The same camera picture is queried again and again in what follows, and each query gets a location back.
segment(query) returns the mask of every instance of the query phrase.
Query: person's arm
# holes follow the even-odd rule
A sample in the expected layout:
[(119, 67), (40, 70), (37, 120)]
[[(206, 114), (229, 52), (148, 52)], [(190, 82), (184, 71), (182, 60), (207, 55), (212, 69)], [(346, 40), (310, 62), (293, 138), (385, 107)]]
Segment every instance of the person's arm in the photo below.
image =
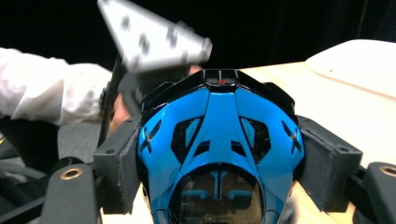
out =
[(62, 125), (100, 119), (99, 98), (111, 79), (91, 63), (68, 64), (0, 48), (0, 118)]

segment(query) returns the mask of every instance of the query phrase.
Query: person's hand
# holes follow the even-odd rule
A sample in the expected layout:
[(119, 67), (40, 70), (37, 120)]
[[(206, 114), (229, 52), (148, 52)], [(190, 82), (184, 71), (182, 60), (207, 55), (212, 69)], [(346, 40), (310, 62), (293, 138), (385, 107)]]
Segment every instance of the person's hand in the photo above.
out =
[[(192, 65), (190, 69), (190, 75), (202, 70), (199, 65)], [(122, 93), (119, 93), (116, 101), (114, 102), (114, 116), (110, 122), (109, 132), (113, 133), (125, 120), (130, 118), (132, 115), (129, 113), (128, 108), (122, 101)]]

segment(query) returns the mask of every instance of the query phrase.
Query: white shirt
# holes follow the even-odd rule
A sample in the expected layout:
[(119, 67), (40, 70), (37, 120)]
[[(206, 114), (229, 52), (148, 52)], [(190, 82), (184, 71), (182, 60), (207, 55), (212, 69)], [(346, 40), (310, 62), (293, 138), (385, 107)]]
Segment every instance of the white shirt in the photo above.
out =
[(0, 118), (56, 125), (100, 119), (99, 98), (111, 73), (92, 63), (68, 64), (0, 48)]

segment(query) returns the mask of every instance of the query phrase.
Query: white sleeve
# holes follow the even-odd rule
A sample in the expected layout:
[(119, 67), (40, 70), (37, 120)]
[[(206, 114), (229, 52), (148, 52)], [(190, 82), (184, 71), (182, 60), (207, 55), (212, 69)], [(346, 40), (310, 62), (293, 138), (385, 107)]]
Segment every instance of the white sleeve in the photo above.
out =
[(68, 64), (0, 48), (0, 118), (62, 125), (100, 119), (99, 98), (111, 73), (92, 63)]

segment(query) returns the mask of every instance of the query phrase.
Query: black background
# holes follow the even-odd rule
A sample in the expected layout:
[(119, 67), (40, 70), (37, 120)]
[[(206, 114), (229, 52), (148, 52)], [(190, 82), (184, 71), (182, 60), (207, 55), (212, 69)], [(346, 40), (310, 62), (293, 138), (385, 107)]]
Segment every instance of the black background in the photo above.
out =
[[(136, 0), (214, 48), (204, 67), (304, 61), (355, 38), (396, 41), (392, 0)], [(1, 0), (0, 47), (112, 69), (117, 50), (94, 0)]]

